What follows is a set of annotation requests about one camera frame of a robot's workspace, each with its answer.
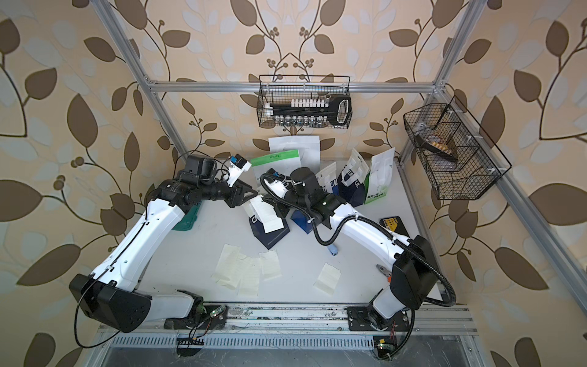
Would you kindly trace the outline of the small dark navy bag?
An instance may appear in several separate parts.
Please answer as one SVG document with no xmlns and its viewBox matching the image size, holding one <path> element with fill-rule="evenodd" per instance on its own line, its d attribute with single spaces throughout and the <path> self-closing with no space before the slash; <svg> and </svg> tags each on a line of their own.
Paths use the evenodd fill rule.
<svg viewBox="0 0 587 367">
<path fill-rule="evenodd" d="M 245 204 L 245 210 L 249 217 L 254 237 L 267 250 L 271 250 L 290 232 L 287 222 L 278 217 L 275 209 L 263 200 L 263 196 L 257 196 Z"/>
</svg>

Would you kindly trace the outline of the light blue stapler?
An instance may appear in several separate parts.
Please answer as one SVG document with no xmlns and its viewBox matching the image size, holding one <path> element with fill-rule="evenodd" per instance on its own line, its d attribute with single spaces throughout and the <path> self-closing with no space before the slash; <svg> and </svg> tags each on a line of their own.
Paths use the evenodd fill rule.
<svg viewBox="0 0 587 367">
<path fill-rule="evenodd" d="M 330 251 L 332 256 L 337 256 L 339 253 L 338 248 L 334 244 L 328 245 L 327 249 Z"/>
</svg>

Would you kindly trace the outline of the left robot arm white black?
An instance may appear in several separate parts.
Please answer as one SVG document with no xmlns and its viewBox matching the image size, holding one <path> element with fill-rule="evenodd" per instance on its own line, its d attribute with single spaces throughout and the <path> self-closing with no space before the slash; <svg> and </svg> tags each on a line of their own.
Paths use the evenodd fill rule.
<svg viewBox="0 0 587 367">
<path fill-rule="evenodd" d="M 69 289 L 76 299 L 76 314 L 130 333 L 146 321 L 198 321 L 203 298 L 189 291 L 173 295 L 137 292 L 151 258 L 190 210 L 203 200 L 225 202 L 234 208 L 257 196 L 247 183 L 224 181 L 209 185 L 165 180 L 151 194 L 145 213 L 119 246 L 89 275 L 76 275 Z"/>
</svg>

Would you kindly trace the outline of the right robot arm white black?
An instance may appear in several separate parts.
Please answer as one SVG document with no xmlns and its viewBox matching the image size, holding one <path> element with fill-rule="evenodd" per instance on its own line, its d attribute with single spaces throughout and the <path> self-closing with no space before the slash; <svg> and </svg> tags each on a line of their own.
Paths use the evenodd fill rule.
<svg viewBox="0 0 587 367">
<path fill-rule="evenodd" d="M 309 168 L 298 168 L 289 176 L 270 170 L 261 175 L 260 184 L 275 209 L 295 209 L 304 216 L 321 246 L 330 246 L 345 235 L 391 271 L 391 283 L 369 304 L 375 321 L 389 321 L 396 313 L 416 311 L 424 303 L 440 307 L 456 304 L 453 286 L 426 258 L 422 236 L 410 238 L 364 217 L 342 197 L 324 190 Z"/>
</svg>

